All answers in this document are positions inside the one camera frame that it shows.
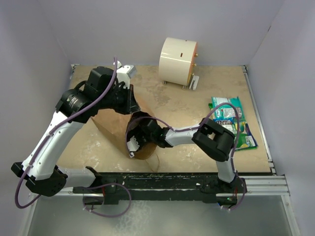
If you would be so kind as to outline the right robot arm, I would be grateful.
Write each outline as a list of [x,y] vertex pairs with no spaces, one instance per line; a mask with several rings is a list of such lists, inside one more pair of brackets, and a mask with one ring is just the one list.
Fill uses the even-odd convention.
[[208,157],[215,160],[218,169],[219,187],[223,192],[231,192],[240,181],[243,193],[246,185],[234,167],[234,152],[240,136],[240,124],[234,134],[215,121],[205,118],[201,123],[175,129],[169,125],[161,127],[159,119],[139,117],[129,122],[126,128],[126,148],[131,157],[149,144],[160,148],[173,148],[195,144]]

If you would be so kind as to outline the blue snack bag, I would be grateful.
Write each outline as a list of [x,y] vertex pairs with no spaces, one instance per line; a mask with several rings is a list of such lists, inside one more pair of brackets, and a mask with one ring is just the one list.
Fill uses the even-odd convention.
[[256,149],[258,144],[246,122],[240,123],[240,135],[236,150]]

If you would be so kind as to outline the brown paper bag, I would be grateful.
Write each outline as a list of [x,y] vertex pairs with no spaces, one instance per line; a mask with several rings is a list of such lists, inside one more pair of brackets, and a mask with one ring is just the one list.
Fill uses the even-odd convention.
[[135,93],[134,95],[135,100],[140,107],[140,112],[132,115],[122,115],[116,113],[114,110],[106,109],[100,110],[96,116],[92,117],[92,121],[98,130],[125,158],[129,158],[126,147],[126,133],[130,134],[138,124],[136,121],[133,123],[130,130],[127,131],[131,121],[137,117],[154,116],[152,109],[141,95],[138,93]]

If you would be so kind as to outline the teal candy bag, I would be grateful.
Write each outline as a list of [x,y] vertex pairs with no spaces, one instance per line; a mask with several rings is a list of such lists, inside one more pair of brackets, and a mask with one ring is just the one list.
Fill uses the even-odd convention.
[[[243,107],[241,104],[240,98],[224,98],[224,97],[211,97],[213,107],[216,107],[222,103],[230,103],[232,104],[238,111],[239,118],[243,118]],[[222,105],[218,109],[215,110],[214,113],[215,119],[232,119],[236,118],[235,111],[230,105]]]

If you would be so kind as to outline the green white snack bag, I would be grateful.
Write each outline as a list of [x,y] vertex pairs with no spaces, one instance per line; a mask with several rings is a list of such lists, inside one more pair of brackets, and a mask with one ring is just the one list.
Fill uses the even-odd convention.
[[[233,101],[232,105],[236,107],[240,118],[240,135],[236,150],[256,149],[258,144],[250,131],[249,125],[246,122],[241,102]],[[237,135],[237,119],[235,117],[234,109],[230,106],[222,106],[217,109],[211,115],[211,119],[231,131],[235,136]]]

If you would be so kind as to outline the brown candy packet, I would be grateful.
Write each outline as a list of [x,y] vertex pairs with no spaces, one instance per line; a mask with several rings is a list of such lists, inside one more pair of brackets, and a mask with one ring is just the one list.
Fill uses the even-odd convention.
[[236,118],[215,118],[213,121],[226,128],[233,134],[237,134],[237,125],[235,124],[237,121]]

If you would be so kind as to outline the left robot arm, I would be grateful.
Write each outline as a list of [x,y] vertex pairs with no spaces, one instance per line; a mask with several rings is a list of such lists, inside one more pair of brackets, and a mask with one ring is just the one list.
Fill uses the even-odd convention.
[[140,110],[130,83],[135,74],[134,65],[120,65],[117,70],[98,66],[90,71],[87,80],[64,92],[36,148],[26,160],[11,167],[20,179],[18,186],[25,180],[31,192],[47,197],[65,187],[99,191],[101,180],[93,168],[67,169],[56,163],[73,136],[99,110],[112,109],[122,115]]

